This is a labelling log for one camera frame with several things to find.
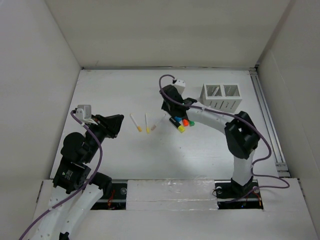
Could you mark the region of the black highlighter blue cap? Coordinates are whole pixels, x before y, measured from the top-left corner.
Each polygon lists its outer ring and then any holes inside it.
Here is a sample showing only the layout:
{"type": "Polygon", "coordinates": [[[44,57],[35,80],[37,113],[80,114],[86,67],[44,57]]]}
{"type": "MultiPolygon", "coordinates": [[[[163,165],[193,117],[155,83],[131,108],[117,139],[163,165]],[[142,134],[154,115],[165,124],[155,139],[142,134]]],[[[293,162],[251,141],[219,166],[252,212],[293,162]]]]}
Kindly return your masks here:
{"type": "Polygon", "coordinates": [[[175,116],[174,119],[175,119],[177,122],[181,122],[181,121],[182,121],[182,118],[181,118],[181,117],[175,116]]]}

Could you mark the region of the black highlighter yellow cap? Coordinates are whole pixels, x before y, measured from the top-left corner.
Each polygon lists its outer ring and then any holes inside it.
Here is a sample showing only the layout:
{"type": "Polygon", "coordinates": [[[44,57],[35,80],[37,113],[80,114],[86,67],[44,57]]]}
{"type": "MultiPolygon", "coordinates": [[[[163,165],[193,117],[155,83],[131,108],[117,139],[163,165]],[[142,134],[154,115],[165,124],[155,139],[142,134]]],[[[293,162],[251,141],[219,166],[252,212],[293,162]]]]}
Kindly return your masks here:
{"type": "Polygon", "coordinates": [[[175,128],[180,132],[183,133],[185,131],[185,128],[183,125],[181,125],[178,121],[176,121],[173,117],[169,118],[169,121],[175,126],[175,128]]]}

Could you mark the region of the white pen pale yellow cap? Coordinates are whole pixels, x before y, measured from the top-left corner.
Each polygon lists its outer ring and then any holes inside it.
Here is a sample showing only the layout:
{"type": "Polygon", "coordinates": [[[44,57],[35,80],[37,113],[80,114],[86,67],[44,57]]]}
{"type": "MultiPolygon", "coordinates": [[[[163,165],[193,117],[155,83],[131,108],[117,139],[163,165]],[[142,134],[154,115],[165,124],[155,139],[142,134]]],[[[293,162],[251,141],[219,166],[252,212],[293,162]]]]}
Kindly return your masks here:
{"type": "Polygon", "coordinates": [[[217,93],[218,93],[219,90],[220,90],[220,87],[218,86],[218,87],[214,90],[214,92],[212,93],[212,96],[215,97],[215,96],[217,95],[217,93]]]}

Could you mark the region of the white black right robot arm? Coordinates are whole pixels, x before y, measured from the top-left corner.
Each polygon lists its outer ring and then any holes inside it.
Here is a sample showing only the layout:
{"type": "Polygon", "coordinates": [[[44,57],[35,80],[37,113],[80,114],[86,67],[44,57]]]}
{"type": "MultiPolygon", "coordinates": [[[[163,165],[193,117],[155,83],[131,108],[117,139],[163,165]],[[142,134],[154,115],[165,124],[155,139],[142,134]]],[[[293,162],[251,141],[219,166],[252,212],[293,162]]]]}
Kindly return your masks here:
{"type": "Polygon", "coordinates": [[[229,190],[237,197],[247,194],[253,181],[253,156],[260,140],[259,135],[252,129],[254,124],[249,115],[244,111],[236,115],[217,112],[193,98],[183,99],[173,85],[167,85],[159,92],[163,97],[161,109],[171,116],[186,118],[224,134],[227,148],[233,155],[233,174],[229,190]]]}

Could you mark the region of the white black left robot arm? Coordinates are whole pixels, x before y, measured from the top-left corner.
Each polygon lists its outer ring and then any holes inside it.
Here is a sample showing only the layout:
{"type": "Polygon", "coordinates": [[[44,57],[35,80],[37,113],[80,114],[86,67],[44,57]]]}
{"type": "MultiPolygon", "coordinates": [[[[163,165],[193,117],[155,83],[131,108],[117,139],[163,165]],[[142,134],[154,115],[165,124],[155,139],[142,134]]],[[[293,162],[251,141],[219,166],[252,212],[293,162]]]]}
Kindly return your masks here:
{"type": "Polygon", "coordinates": [[[86,132],[72,132],[63,140],[48,210],[42,214],[33,240],[71,240],[94,204],[111,194],[112,178],[91,170],[88,163],[96,153],[98,164],[102,163],[102,143],[118,136],[124,116],[97,114],[83,118],[80,111],[77,108],[70,115],[86,132]]]}

